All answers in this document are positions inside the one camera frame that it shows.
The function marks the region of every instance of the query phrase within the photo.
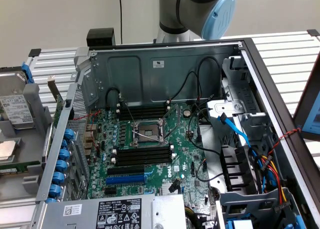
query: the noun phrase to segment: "power supply label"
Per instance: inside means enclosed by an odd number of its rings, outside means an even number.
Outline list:
[[[23,95],[1,96],[0,102],[13,125],[34,122]]]
[[[141,198],[100,201],[96,229],[140,229]]]

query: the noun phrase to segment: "yellow wire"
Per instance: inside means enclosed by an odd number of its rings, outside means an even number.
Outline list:
[[[275,172],[278,173],[277,168],[276,168],[274,162],[271,160],[270,163],[271,163],[272,168],[275,170]],[[287,198],[286,198],[286,196],[285,196],[284,190],[283,190],[283,188],[282,188],[281,185],[280,185],[280,187],[281,187],[281,194],[282,194],[283,200],[284,200],[284,202],[286,202],[286,201],[287,201]]]

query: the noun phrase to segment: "blue knob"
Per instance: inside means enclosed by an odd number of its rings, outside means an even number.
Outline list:
[[[59,185],[52,184],[49,189],[49,196],[55,198],[60,196],[60,194],[61,194],[61,187]]]
[[[66,140],[72,140],[72,139],[75,138],[75,136],[76,136],[76,134],[75,134],[75,132],[74,132],[73,130],[71,130],[71,129],[65,129],[65,131],[64,131],[64,138],[65,138]]]
[[[65,175],[62,174],[61,172],[55,171],[53,173],[53,177],[52,177],[52,183],[56,184],[56,185],[60,185],[61,183],[64,183],[65,181]]]
[[[68,164],[64,160],[57,160],[55,165],[55,170],[57,172],[63,173],[67,170]]]
[[[59,158],[60,160],[67,161],[67,160],[69,159],[69,157],[70,157],[70,153],[69,153],[68,150],[66,150],[66,149],[60,149],[60,151],[59,151],[59,156],[58,156],[58,158]]]
[[[62,148],[65,148],[66,146],[68,146],[68,143],[65,139],[62,140],[62,143],[61,143],[61,147]]]
[[[49,197],[47,200],[45,200],[45,202],[46,202],[46,203],[56,203],[57,200],[54,199],[54,198],[50,198],[50,197]]]

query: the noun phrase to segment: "blue pcie slot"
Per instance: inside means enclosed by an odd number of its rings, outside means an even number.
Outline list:
[[[105,183],[107,185],[113,184],[127,184],[127,183],[147,183],[147,175],[127,175],[117,177],[107,177]]]

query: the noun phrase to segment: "monitor screen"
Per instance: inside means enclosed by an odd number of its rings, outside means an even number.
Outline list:
[[[303,138],[320,142],[320,54],[293,116]]]

